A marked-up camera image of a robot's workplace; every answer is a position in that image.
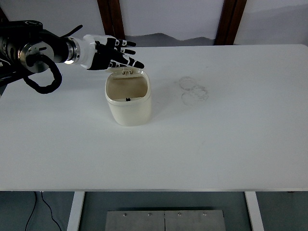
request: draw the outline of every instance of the black cable on floor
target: black cable on floor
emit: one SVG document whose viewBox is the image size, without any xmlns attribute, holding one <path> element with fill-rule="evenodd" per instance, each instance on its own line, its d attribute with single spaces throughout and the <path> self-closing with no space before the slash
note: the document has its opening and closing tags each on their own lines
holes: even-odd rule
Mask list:
<svg viewBox="0 0 308 231">
<path fill-rule="evenodd" d="M 34 203 L 34 206 L 33 206 L 33 210 L 32 210 L 32 213 L 31 213 L 31 215 L 30 215 L 30 217 L 29 217 L 29 219 L 28 219 L 28 221 L 27 221 L 27 224 L 26 224 L 26 227 L 25 227 L 25 231 L 27 230 L 27 226 L 28 226 L 28 223 L 29 223 L 29 221 L 30 221 L 30 219 L 31 219 L 31 217 L 32 217 L 32 214 L 33 214 L 33 212 L 34 212 L 34 209 L 35 209 L 35 206 L 37 205 L 37 194 L 35 193 L 35 192 L 33 192 L 34 193 L 34 195 L 35 195 L 35 203 Z"/>
<path fill-rule="evenodd" d="M 58 225 L 60 231 L 62 231 L 62 229 L 61 229 L 60 225 L 58 224 L 58 222 L 55 221 L 55 219 L 53 219 L 53 216 L 52 216 L 52 209 L 50 208 L 49 204 L 47 204 L 47 202 L 44 200 L 44 198 L 43 198 L 43 192 L 40 192 L 40 193 L 41 193 L 43 202 L 44 202 L 44 203 L 48 206 L 48 208 L 50 209 L 50 213 L 51 213 L 51 218 L 52 218 L 52 220 L 54 221 L 54 223 L 56 223 L 56 224 Z"/>
</svg>

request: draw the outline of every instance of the black cable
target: black cable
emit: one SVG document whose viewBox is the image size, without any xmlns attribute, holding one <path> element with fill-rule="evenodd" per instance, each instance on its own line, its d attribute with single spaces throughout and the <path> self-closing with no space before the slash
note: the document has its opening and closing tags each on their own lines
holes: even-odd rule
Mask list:
<svg viewBox="0 0 308 231">
<path fill-rule="evenodd" d="M 30 221 L 30 219 L 31 219 L 31 217 L 32 217 L 32 214 L 33 214 L 33 212 L 34 212 L 34 209 L 35 209 L 35 206 L 37 205 L 37 194 L 35 193 L 35 192 L 33 192 L 34 193 L 34 195 L 35 195 L 35 203 L 34 203 L 34 207 L 33 207 L 33 210 L 32 210 L 32 213 L 31 213 L 31 215 L 30 215 L 30 217 L 29 217 L 29 219 L 28 219 L 28 221 L 27 221 L 27 224 L 26 224 L 26 227 L 25 227 L 25 231 L 27 230 L 27 226 L 28 226 L 28 223 L 29 223 L 29 221 Z"/>
<path fill-rule="evenodd" d="M 79 26 L 77 26 L 76 28 L 74 28 L 72 31 L 68 32 L 67 34 L 62 35 L 61 38 L 71 36 L 71 35 L 74 34 L 75 32 L 79 31 L 81 28 L 82 28 L 82 25 L 79 25 Z"/>
<path fill-rule="evenodd" d="M 33 64 L 37 61 L 42 61 L 43 63 L 47 64 L 47 66 L 49 67 L 49 69 L 51 70 L 53 74 L 54 80 L 50 85 L 41 87 L 36 82 L 29 79 L 28 76 L 25 76 L 23 77 L 23 79 L 26 82 L 26 84 L 28 84 L 30 87 L 32 87 L 34 90 L 36 90 L 38 93 L 41 93 L 41 94 L 51 93 L 55 91 L 61 85 L 62 75 L 56 63 L 53 60 L 51 60 L 48 56 L 44 54 L 35 54 L 35 55 L 29 55 L 27 59 L 29 62 L 32 62 Z"/>
<path fill-rule="evenodd" d="M 52 209 L 50 208 L 49 204 L 47 204 L 47 202 L 44 200 L 44 198 L 43 198 L 43 192 L 40 192 L 40 193 L 41 193 L 43 202 L 44 202 L 44 203 L 48 206 L 48 208 L 50 209 L 50 213 L 51 213 L 51 218 L 52 218 L 52 220 L 54 221 L 54 223 L 56 223 L 56 224 L 58 225 L 60 231 L 62 231 L 62 229 L 61 229 L 60 225 L 58 224 L 58 222 L 55 221 L 55 219 L 53 219 L 53 216 L 52 216 Z"/>
</svg>

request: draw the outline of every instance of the wooden beam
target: wooden beam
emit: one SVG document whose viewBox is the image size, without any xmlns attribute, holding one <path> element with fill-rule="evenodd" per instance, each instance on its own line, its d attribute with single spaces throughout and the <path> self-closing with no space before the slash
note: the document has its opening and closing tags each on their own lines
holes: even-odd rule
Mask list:
<svg viewBox="0 0 308 231">
<path fill-rule="evenodd" d="M 247 0 L 225 0 L 214 45 L 233 45 Z"/>
<path fill-rule="evenodd" d="M 237 0 L 225 45 L 233 45 L 247 0 Z"/>
<path fill-rule="evenodd" d="M 6 17 L 5 13 L 3 12 L 3 10 L 0 7 L 0 22 L 8 22 L 8 18 Z"/>
<path fill-rule="evenodd" d="M 124 26 L 122 21 L 122 14 L 119 0 L 109 0 L 109 7 L 111 12 L 111 18 L 115 37 L 117 39 L 125 39 Z"/>
<path fill-rule="evenodd" d="M 115 36 L 108 0 L 97 0 L 106 35 Z"/>
<path fill-rule="evenodd" d="M 119 0 L 97 0 L 106 35 L 125 39 Z"/>
</svg>

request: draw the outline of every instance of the robotic arm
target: robotic arm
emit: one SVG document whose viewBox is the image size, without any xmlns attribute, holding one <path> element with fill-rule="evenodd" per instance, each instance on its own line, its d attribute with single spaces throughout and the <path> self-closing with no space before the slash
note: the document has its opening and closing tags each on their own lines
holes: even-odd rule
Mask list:
<svg viewBox="0 0 308 231">
<path fill-rule="evenodd" d="M 126 54 L 135 43 L 112 36 L 86 35 L 83 39 L 70 37 L 81 29 L 58 37 L 44 30 L 38 21 L 15 21 L 0 24 L 0 87 L 19 79 L 41 94 L 55 91 L 62 82 L 62 75 L 55 63 L 80 64 L 88 70 L 109 67 L 134 66 L 144 68 L 139 61 Z M 50 68 L 54 81 L 39 86 L 29 76 Z"/>
</svg>

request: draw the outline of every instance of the gray floor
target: gray floor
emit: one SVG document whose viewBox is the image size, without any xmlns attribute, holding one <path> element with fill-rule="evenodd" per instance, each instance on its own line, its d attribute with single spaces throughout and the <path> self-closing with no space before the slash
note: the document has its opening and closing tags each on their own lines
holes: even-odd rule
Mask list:
<svg viewBox="0 0 308 231">
<path fill-rule="evenodd" d="M 223 210 L 226 230 L 250 231 L 243 192 L 87 192 L 80 231 L 104 231 L 107 211 Z"/>
<path fill-rule="evenodd" d="M 58 231 L 40 193 L 27 231 Z M 67 229 L 74 192 L 44 192 L 44 200 L 52 209 L 61 229 Z M 33 192 L 0 192 L 0 231 L 23 231 L 35 202 Z"/>
<path fill-rule="evenodd" d="M 265 231 L 308 231 L 308 192 L 257 192 Z"/>
</svg>

